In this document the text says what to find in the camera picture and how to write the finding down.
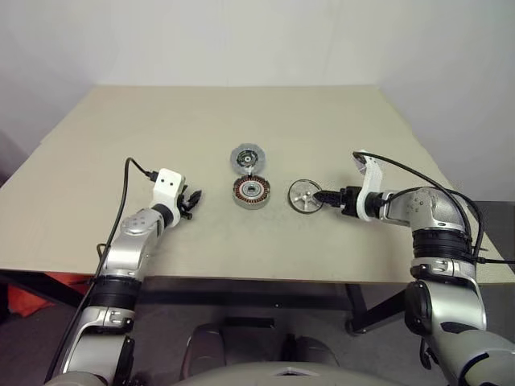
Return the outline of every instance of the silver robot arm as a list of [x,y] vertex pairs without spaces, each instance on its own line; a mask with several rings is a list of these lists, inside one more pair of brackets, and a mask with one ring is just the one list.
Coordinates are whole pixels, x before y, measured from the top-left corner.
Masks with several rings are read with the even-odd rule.
[[[163,231],[176,226],[181,216],[190,216],[183,189],[182,175],[161,169],[150,207],[122,221],[69,340],[61,375],[47,385],[77,384],[78,380],[92,386],[118,385],[129,379],[134,340],[128,333],[134,324],[134,307],[146,265]],[[194,195],[198,201],[200,193]]]
[[419,188],[397,196],[380,191],[377,160],[358,160],[363,187],[321,191],[315,197],[365,221],[411,228],[414,259],[406,288],[405,322],[428,345],[426,360],[442,368],[451,386],[515,384],[515,345],[486,331],[469,235],[457,207],[440,190]]

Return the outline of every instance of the motor part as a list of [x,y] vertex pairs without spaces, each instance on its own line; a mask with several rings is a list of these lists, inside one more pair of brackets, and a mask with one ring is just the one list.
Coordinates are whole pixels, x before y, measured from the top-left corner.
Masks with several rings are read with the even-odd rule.
[[234,201],[245,209],[264,207],[270,197],[270,184],[257,175],[246,175],[234,181]]
[[288,190],[288,202],[299,213],[315,213],[323,206],[315,197],[315,193],[319,191],[322,191],[322,188],[318,183],[310,179],[298,179]]
[[231,165],[239,175],[256,175],[265,167],[265,152],[253,143],[242,143],[231,153]]

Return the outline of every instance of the black cable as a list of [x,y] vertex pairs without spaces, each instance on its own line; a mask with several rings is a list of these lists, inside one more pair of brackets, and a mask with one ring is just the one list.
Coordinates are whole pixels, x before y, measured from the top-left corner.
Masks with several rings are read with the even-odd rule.
[[[405,189],[403,191],[398,191],[394,195],[391,195],[388,199],[383,201],[383,205],[386,205],[387,203],[391,203],[396,198],[405,195],[406,193],[411,193],[412,191],[416,191],[418,189],[421,189],[423,187],[411,187],[409,189]],[[473,258],[474,261],[478,260],[479,252],[481,249],[481,243],[483,242],[483,235],[484,235],[484,222],[483,222],[483,213],[478,208],[477,204],[469,199],[466,195],[459,191],[453,191],[451,189],[447,189],[448,192],[452,193],[453,195],[457,195],[465,200],[465,202],[468,204],[469,207],[472,208],[472,210],[476,213],[476,219],[477,219],[477,236],[476,236],[476,244],[474,245],[474,253]]]
[[98,255],[99,259],[101,259],[102,255],[104,254],[104,251],[102,248],[105,248],[105,243],[97,244],[97,255]]
[[495,259],[487,259],[485,257],[479,257],[478,263],[481,263],[481,264],[515,264],[515,260],[495,260]]
[[59,357],[61,355],[61,352],[63,351],[64,345],[66,344],[66,341],[68,340],[69,335],[72,332],[73,327],[76,324],[77,319],[79,318],[80,313],[84,309],[84,305],[86,304],[86,301],[89,298],[89,295],[91,294],[91,291],[93,287],[95,286],[95,281],[98,278],[98,275],[100,274],[100,271],[102,270],[102,266],[105,263],[105,259],[107,258],[107,252],[109,251],[109,248],[111,246],[111,242],[113,241],[114,235],[116,234],[116,231],[118,229],[118,225],[120,224],[120,219],[122,217],[123,208],[126,205],[126,199],[127,199],[127,187],[129,185],[129,165],[130,163],[133,163],[139,171],[141,171],[145,176],[150,177],[151,173],[149,171],[144,170],[136,161],[134,161],[131,157],[126,159],[126,163],[124,165],[124,171],[123,171],[123,188],[122,188],[122,198],[120,200],[120,206],[118,207],[118,212],[116,214],[116,218],[114,220],[113,227],[111,228],[111,232],[109,234],[109,237],[107,238],[107,241],[105,242],[104,250],[101,254],[100,262],[97,266],[97,271],[93,275],[92,283],[89,286],[88,290],[86,291],[86,294],[80,301],[79,306],[77,307],[75,314],[70,319],[70,322],[66,326],[66,330],[64,331],[63,336],[61,337],[61,340],[59,341],[59,345],[57,346],[56,353],[51,359],[50,366],[47,371],[47,376],[45,377],[44,383],[47,383],[54,374],[54,371],[56,369],[57,362],[59,361]]
[[439,183],[437,183],[436,181],[434,181],[433,179],[430,179],[429,177],[427,177],[426,175],[420,173],[419,171],[416,171],[415,169],[412,169],[406,165],[403,165],[402,163],[400,162],[397,162],[397,161],[394,161],[393,159],[390,159],[390,158],[387,158],[387,157],[383,157],[382,155],[377,155],[377,154],[372,154],[372,153],[367,153],[365,151],[355,151],[352,153],[352,155],[356,158],[356,156],[360,155],[360,156],[367,156],[367,157],[372,157],[372,158],[377,158],[377,159],[380,159],[384,162],[387,162],[387,163],[391,163],[392,165],[395,165],[397,167],[400,167],[401,169],[405,170],[405,171],[409,171],[412,175],[416,175],[417,177],[419,177],[420,179],[423,179],[425,181],[427,181],[428,183],[430,183],[431,185],[437,187],[442,193],[444,193],[450,201],[452,201],[452,203],[456,206],[456,209],[458,209],[459,211],[459,214],[461,215],[461,217],[463,218],[463,222],[465,224],[465,233],[469,236],[469,237],[472,237],[472,234],[471,234],[471,230],[470,230],[470,223],[468,221],[468,218],[467,218],[467,214],[465,213],[465,210],[461,207],[461,205],[459,204],[458,200],[456,199],[456,197],[454,197],[448,189],[446,189],[445,187],[443,187],[442,185],[440,185]]

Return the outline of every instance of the gray floor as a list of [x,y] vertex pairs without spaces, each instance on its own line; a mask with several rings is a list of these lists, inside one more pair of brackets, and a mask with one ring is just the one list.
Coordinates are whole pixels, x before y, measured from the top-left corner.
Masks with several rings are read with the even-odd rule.
[[[487,230],[505,258],[515,258],[515,206],[483,203]],[[212,288],[227,285],[212,281]],[[232,284],[238,290],[245,290]],[[284,284],[295,290],[295,284]],[[399,285],[367,285],[363,287],[369,306],[380,302],[402,287]],[[338,291],[335,285],[318,285],[309,291]],[[297,287],[306,291],[306,286]],[[515,286],[491,285],[483,289],[488,314],[488,329],[515,339]],[[373,373],[402,384],[421,386],[445,385],[438,368],[427,371],[418,361],[419,338],[412,335],[402,320],[397,320],[366,335],[353,338],[344,332],[347,316],[337,311],[280,310],[255,308],[223,308],[215,306],[148,306],[137,309],[138,318],[133,337],[136,339],[136,372],[145,372],[150,385],[177,381],[187,338],[193,329],[225,316],[272,317],[276,333],[292,332],[325,342],[335,353],[342,367]],[[72,310],[55,306],[41,310],[29,318],[12,318],[0,326],[0,385],[40,384],[46,366]],[[266,347],[268,338],[250,340],[253,347]]]

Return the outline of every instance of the beige table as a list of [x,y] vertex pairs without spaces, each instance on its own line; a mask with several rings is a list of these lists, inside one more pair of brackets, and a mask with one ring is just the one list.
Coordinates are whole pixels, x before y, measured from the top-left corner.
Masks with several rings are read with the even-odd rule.
[[[266,152],[271,199],[246,211],[232,199],[231,150]],[[404,162],[446,183],[410,127],[374,87],[96,87],[0,190],[0,268],[92,273],[95,245],[115,216],[126,157],[186,176],[204,192],[192,221],[163,237],[150,275],[297,281],[411,281],[408,228],[365,223],[325,207],[305,216],[286,192],[296,179],[361,185],[353,150]],[[385,189],[422,184],[385,166]],[[150,203],[152,184],[131,171],[126,214]],[[500,258],[485,238],[488,252]],[[504,265],[479,282],[514,282]]]

